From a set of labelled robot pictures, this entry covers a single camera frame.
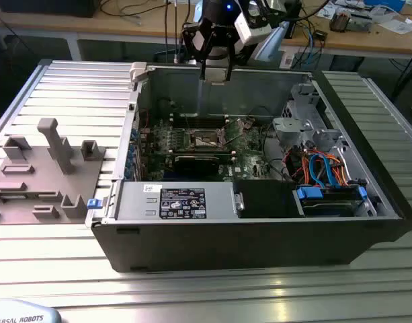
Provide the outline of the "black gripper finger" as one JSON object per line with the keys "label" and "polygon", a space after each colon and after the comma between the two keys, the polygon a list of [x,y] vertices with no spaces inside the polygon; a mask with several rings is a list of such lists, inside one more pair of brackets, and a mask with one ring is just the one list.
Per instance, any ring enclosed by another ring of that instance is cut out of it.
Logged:
{"label": "black gripper finger", "polygon": [[236,37],[232,32],[226,33],[226,49],[228,53],[228,67],[226,68],[225,72],[225,81],[229,81],[231,79],[231,74],[233,71],[233,67],[235,65],[235,43],[237,42]]}
{"label": "black gripper finger", "polygon": [[186,47],[187,56],[190,59],[194,59],[197,63],[200,63],[200,79],[205,79],[206,70],[206,51],[204,46],[197,49],[194,44],[194,38],[196,34],[201,34],[200,24],[184,24],[181,31],[183,42]]}

